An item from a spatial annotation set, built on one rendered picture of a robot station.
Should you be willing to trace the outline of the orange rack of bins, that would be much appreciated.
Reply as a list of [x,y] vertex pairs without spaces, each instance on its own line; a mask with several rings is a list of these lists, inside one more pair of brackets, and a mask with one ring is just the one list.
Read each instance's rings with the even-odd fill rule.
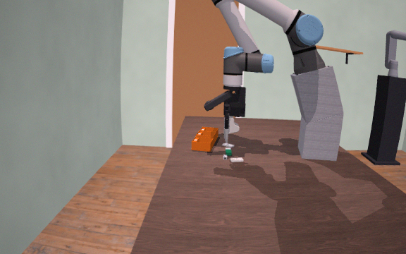
[[192,141],[192,150],[210,152],[218,134],[219,128],[202,127]]

